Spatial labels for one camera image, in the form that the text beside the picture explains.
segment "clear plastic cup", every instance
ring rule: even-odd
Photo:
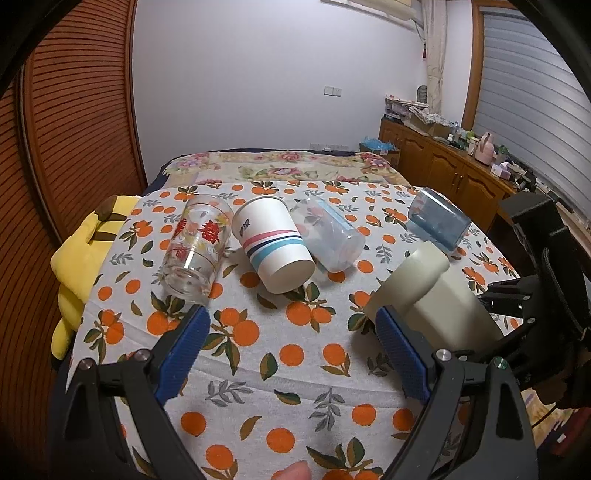
[[[331,273],[353,265],[365,246],[363,235],[322,199],[298,202],[291,217],[310,253]]]
[[[445,253],[453,252],[466,235],[471,220],[452,202],[423,188],[408,208],[408,229]]]

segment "white wall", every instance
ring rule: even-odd
[[[133,81],[148,180],[198,151],[357,149],[378,135],[385,94],[412,99],[426,82],[422,53],[411,22],[320,0],[139,0]]]
[[[447,1],[447,46],[443,65],[441,115],[462,123],[472,62],[472,2]]]

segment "air conditioner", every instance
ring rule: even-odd
[[[379,10],[400,20],[415,18],[415,10],[411,8],[412,0],[349,0],[353,4]]]

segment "window blind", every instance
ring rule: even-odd
[[[482,83],[474,132],[528,164],[591,218],[591,103],[542,33],[516,10],[481,7]]]

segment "cabinet door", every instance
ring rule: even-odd
[[[486,232],[495,217],[503,190],[492,179],[466,165],[456,184],[455,204]]]
[[[463,163],[457,157],[433,147],[427,185],[453,201],[457,180],[462,169]]]
[[[382,120],[382,125],[379,129],[379,139],[382,142],[390,142],[396,148],[400,148],[402,141],[402,125],[395,124],[387,120]]]
[[[398,171],[410,185],[426,186],[432,161],[426,147],[427,142],[413,135],[407,136],[401,143]]]

